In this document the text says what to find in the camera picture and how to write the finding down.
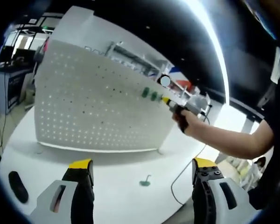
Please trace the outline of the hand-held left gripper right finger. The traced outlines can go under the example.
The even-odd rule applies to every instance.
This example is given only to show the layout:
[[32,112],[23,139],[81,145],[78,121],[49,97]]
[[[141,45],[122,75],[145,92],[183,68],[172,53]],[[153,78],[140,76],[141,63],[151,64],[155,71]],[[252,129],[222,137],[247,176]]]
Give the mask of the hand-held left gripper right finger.
[[248,224],[247,192],[207,159],[192,160],[192,200],[195,224]]

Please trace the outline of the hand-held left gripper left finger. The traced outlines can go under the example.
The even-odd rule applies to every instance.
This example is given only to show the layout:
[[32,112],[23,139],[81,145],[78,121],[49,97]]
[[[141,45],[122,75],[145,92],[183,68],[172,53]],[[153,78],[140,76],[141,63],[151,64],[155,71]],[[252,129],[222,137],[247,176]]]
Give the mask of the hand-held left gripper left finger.
[[37,198],[29,215],[33,224],[92,224],[94,208],[92,159],[69,165],[61,180],[52,182]]

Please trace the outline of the person's right hand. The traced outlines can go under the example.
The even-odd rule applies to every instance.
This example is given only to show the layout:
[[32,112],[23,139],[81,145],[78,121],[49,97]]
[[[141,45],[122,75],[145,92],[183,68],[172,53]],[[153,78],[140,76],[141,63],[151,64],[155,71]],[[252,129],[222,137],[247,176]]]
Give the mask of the person's right hand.
[[189,112],[193,115],[194,115],[194,113],[183,107],[178,107],[173,112],[173,120],[177,122],[177,125],[180,128],[181,132],[185,133],[185,130],[188,128],[189,123],[186,119],[186,116],[182,114],[183,111]]

